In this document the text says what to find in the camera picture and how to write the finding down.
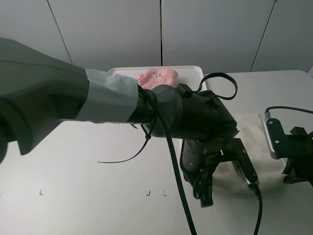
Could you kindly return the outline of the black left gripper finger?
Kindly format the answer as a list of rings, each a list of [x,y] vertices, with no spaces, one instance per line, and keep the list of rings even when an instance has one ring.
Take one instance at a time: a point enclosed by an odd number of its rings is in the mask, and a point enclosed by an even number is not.
[[[212,198],[213,177],[209,171],[203,171],[200,179],[199,199],[201,207],[206,208],[213,205]]]

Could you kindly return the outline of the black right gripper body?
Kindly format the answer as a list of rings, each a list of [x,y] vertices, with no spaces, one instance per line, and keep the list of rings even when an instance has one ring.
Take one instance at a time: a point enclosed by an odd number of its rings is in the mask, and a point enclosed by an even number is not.
[[[313,183],[313,134],[303,127],[294,127],[289,135],[281,126],[275,128],[276,156],[287,159],[283,170],[285,184]]]

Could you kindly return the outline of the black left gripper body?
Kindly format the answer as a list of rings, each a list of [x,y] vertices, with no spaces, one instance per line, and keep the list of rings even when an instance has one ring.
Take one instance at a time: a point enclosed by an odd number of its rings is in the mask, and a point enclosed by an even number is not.
[[[192,186],[195,199],[200,200],[199,188],[202,172],[209,171],[213,175],[220,163],[227,162],[223,153],[224,149],[211,155],[205,155],[205,148],[199,142],[193,140],[182,141],[179,165],[184,180]]]

